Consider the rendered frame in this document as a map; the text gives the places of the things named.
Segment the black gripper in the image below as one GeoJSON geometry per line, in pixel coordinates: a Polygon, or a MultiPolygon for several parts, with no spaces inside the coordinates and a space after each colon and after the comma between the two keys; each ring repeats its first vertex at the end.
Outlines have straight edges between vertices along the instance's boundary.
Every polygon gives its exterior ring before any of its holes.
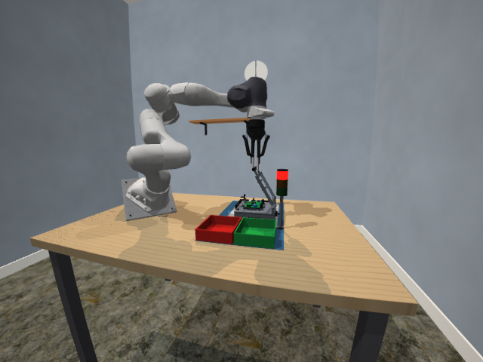
{"type": "Polygon", "coordinates": [[[259,164],[260,164],[260,157],[264,156],[266,145],[270,135],[267,135],[265,132],[265,121],[260,119],[252,119],[248,121],[248,132],[245,135],[242,135],[243,139],[245,140],[245,148],[247,155],[251,157],[251,171],[254,167],[254,144],[255,140],[257,140],[257,172],[259,171],[259,164]],[[251,153],[248,145],[248,136],[251,138],[251,153]],[[265,141],[263,144],[263,149],[260,154],[260,140],[265,136],[265,141]]]}

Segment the green circuit board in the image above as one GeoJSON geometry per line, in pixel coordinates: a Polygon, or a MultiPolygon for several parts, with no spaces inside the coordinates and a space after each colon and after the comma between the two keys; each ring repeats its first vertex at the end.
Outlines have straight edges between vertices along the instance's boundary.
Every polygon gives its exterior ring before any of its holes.
{"type": "Polygon", "coordinates": [[[258,200],[258,201],[252,201],[252,199],[250,199],[247,203],[246,203],[246,206],[244,207],[254,207],[254,208],[260,208],[260,204],[262,203],[262,201],[258,200]]]}

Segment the green bin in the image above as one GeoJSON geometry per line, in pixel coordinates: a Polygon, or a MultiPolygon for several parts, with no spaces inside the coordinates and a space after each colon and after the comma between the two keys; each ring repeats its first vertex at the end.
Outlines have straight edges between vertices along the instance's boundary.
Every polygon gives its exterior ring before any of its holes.
{"type": "Polygon", "coordinates": [[[276,219],[256,219],[243,217],[234,232],[234,244],[274,249],[275,227],[276,219]]]}

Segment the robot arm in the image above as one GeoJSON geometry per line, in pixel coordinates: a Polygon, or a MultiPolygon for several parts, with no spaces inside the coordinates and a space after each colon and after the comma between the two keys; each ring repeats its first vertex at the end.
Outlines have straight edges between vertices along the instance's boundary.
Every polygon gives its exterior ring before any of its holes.
{"type": "Polygon", "coordinates": [[[227,94],[219,94],[202,84],[187,82],[174,84],[171,88],[154,83],[145,89],[144,95],[152,107],[140,114],[140,131],[145,145],[130,147],[127,161],[133,170],[142,173],[145,178],[133,183],[125,197],[147,213],[167,207],[171,180],[168,170],[185,167],[191,159],[189,149],[169,136],[165,128],[165,125],[173,124],[180,117],[174,103],[232,107],[240,112],[248,112],[247,118],[250,120],[274,116],[273,111],[266,110],[266,82],[257,76],[234,85],[227,94]]]}

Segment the red open-top bin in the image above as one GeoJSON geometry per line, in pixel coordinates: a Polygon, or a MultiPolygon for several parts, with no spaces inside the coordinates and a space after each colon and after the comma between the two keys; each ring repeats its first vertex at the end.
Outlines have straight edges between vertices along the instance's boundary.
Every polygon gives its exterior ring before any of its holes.
{"type": "Polygon", "coordinates": [[[241,217],[236,216],[210,215],[195,229],[195,239],[197,241],[233,244],[234,232],[241,220],[241,217]]]}

